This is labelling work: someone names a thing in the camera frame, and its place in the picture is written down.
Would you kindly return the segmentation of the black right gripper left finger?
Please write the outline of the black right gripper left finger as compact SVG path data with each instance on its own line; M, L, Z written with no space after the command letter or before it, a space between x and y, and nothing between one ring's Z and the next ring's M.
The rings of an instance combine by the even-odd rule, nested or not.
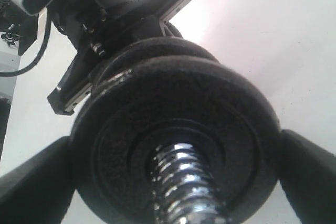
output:
M61 223L75 192L69 138L1 176L1 223Z

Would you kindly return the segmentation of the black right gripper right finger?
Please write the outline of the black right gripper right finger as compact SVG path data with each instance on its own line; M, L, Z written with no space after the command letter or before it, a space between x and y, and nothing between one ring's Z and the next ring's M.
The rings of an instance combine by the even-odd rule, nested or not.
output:
M335 155L290 129L279 130L276 171L301 223L335 223Z

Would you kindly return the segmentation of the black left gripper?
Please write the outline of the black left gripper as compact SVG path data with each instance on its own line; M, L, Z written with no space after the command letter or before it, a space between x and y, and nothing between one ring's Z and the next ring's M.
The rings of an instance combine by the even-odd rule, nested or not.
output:
M53 111L72 115L92 90L96 72L122 48L153 37L179 37L171 19L191 0L54 0L52 22L76 55L48 96Z

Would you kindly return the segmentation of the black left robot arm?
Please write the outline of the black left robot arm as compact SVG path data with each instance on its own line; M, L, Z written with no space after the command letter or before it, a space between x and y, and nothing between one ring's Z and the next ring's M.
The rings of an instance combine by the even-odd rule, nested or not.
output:
M170 20L191 0L54 0L53 23L76 55L48 102L58 115L72 115L91 91L102 64L119 50L155 37L179 37Z

